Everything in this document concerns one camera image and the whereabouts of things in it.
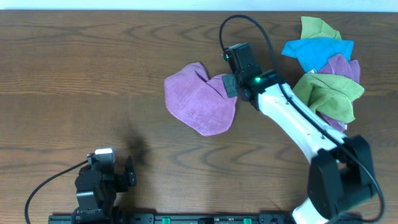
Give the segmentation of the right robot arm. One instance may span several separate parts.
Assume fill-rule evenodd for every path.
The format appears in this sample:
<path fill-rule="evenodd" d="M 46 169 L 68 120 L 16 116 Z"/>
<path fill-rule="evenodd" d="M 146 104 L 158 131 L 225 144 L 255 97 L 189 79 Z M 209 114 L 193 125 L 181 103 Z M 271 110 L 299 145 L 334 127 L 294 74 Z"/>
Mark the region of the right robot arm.
<path fill-rule="evenodd" d="M 294 223 L 366 223 L 349 210 L 372 198 L 375 182 L 370 146 L 361 136 L 337 131 L 303 104 L 274 71 L 229 74 L 227 96 L 241 96 L 274 120 L 307 158 L 308 198 L 291 214 Z"/>

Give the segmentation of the purple microfiber cloth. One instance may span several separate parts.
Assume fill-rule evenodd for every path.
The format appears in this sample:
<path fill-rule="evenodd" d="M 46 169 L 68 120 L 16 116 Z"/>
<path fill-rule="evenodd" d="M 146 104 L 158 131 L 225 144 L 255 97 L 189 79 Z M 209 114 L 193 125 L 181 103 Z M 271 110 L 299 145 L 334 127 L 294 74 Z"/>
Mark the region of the purple microfiber cloth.
<path fill-rule="evenodd" d="M 189 63 L 164 80 L 166 108 L 202 136 L 227 131 L 233 123 L 238 98 L 228 97 L 223 77 L 220 74 L 209 78 L 202 63 Z"/>

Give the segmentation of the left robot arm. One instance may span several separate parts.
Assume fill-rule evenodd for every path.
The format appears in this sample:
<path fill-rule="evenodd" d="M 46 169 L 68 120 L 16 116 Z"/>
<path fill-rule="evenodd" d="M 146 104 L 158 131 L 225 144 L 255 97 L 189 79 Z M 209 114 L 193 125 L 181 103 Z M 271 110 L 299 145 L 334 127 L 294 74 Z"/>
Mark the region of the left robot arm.
<path fill-rule="evenodd" d="M 124 172 L 114 171 L 113 154 L 88 157 L 88 165 L 80 169 L 75 180 L 78 208 L 72 223 L 128 223 L 129 217 L 114 206 L 116 196 L 137 184 L 132 158 L 125 162 Z"/>

